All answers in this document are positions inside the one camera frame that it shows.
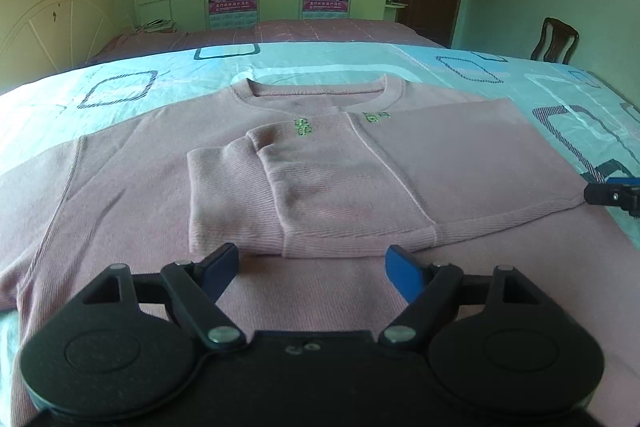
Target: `headboard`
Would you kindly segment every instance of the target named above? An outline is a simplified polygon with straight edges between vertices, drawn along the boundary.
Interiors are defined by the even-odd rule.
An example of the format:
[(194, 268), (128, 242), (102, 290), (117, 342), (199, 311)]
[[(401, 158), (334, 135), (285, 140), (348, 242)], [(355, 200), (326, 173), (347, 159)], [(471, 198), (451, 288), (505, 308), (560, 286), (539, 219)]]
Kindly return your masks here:
[(0, 0), (0, 94), (73, 69), (129, 29), (116, 0)]

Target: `screw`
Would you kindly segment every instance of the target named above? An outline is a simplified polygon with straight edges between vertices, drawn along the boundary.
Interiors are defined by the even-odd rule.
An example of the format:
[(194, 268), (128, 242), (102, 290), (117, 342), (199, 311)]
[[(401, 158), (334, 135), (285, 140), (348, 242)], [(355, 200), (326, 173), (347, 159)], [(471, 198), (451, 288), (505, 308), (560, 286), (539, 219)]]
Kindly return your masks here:
[(385, 338), (392, 344), (404, 343), (415, 337), (414, 328), (408, 326), (389, 326), (385, 330)]
[(231, 326), (218, 326), (209, 330), (207, 336), (216, 344), (230, 344), (240, 338), (240, 331)]
[(302, 348), (298, 346), (287, 346), (284, 350), (290, 355), (302, 355)]

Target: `crew neckline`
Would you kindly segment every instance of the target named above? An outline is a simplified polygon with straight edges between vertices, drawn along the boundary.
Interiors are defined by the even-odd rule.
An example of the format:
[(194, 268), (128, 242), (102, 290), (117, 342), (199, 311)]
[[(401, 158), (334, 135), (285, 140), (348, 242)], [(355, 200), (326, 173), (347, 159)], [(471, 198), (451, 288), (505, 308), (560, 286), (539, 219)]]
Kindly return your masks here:
[[(391, 74), (384, 74), (375, 82), (363, 84), (338, 84), (318, 86), (282, 86), (259, 84), (245, 78), (231, 86), (232, 91), (242, 103), (267, 110), (299, 114), (303, 116), (321, 116), (323, 114), (337, 114), (340, 112), (375, 112), (382, 111), (394, 105), (404, 92), (405, 80)], [(287, 95), (313, 95), (313, 94), (365, 94), (368, 92), (380, 92), (380, 94), (366, 102), (360, 102), (346, 106), (331, 107), (307, 107), (301, 110), (292, 107), (287, 102)], [(261, 99), (261, 96), (282, 96), (282, 100), (274, 101)]]

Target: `wooden chair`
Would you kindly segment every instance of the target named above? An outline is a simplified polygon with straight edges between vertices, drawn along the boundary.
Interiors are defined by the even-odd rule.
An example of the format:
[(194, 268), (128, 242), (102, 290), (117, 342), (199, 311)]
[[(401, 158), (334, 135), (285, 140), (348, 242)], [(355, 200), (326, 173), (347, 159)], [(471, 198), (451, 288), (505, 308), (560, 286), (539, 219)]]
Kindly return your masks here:
[(540, 35), (540, 42), (536, 46), (536, 49), (533, 50), (533, 53), (531, 54), (531, 60), (538, 60), (538, 57), (542, 53), (542, 47), (545, 45), (546, 40), (546, 28), (550, 24), (552, 28), (551, 42), (549, 44), (549, 49), (546, 51), (545, 56), (542, 57), (542, 60), (544, 60), (545, 62), (557, 62), (560, 52), (564, 49), (569, 39), (573, 37), (574, 42), (566, 51), (566, 53), (564, 54), (564, 59), (562, 60), (563, 64), (568, 64), (569, 59), (574, 54), (574, 51), (578, 46), (580, 35), (578, 35), (578, 32), (575, 29), (571, 28), (571, 26), (569, 26), (568, 24), (565, 24), (562, 21), (553, 19), (551, 17), (547, 17), (542, 23), (542, 35)]

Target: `light blue bed sheet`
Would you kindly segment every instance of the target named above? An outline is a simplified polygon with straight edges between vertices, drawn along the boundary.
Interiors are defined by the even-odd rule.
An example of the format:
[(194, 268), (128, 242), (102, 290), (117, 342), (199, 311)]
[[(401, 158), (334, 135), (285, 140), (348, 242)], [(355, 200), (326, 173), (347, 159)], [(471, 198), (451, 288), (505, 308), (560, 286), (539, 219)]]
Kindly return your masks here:
[[(353, 84), (396, 74), (509, 97), (588, 179), (640, 175), (640, 114), (572, 66), (420, 46), (283, 42), (212, 46), (58, 74), (0, 96), (0, 173), (60, 142), (251, 78), (265, 84)], [(611, 209), (640, 248), (640, 224)], [(0, 319), (0, 422), (8, 422), (17, 314)]]

